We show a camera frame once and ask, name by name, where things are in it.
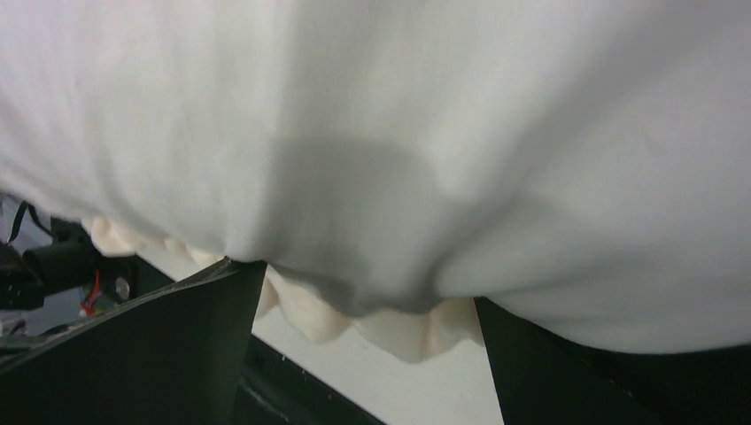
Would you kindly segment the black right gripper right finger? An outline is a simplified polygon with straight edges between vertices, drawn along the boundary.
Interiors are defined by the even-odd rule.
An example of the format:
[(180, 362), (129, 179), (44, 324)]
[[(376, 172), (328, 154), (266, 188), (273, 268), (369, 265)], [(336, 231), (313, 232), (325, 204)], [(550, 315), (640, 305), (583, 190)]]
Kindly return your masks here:
[(748, 424), (750, 347), (639, 355), (586, 347), (475, 300), (506, 424)]

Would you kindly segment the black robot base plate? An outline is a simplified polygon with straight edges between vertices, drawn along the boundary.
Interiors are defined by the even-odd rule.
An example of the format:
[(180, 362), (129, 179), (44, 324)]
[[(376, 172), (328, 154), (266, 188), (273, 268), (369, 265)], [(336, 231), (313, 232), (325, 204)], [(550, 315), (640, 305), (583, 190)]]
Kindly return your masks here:
[(373, 414), (251, 336), (238, 381), (233, 424), (383, 425)]

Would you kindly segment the white pillow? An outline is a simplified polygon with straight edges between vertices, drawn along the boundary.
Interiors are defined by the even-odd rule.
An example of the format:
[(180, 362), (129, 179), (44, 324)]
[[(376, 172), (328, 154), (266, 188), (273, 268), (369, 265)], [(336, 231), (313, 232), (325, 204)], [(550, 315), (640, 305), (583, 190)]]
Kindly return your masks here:
[(339, 312), (750, 340), (747, 1), (4, 1), (1, 188)]

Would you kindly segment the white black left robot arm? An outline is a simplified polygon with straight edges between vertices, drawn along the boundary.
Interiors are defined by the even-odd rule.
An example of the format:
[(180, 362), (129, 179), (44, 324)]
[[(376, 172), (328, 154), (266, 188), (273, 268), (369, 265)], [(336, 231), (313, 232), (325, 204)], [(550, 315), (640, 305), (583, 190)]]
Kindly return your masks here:
[(41, 335), (171, 281), (135, 254), (106, 257), (79, 224), (1, 198), (2, 336)]

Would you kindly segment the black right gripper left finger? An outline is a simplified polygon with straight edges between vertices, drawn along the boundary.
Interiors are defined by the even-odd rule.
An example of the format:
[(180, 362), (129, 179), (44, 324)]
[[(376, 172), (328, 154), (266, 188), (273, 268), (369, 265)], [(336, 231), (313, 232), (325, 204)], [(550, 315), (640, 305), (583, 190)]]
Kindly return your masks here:
[(58, 332), (3, 337), (2, 423), (230, 423), (266, 268), (223, 259)]

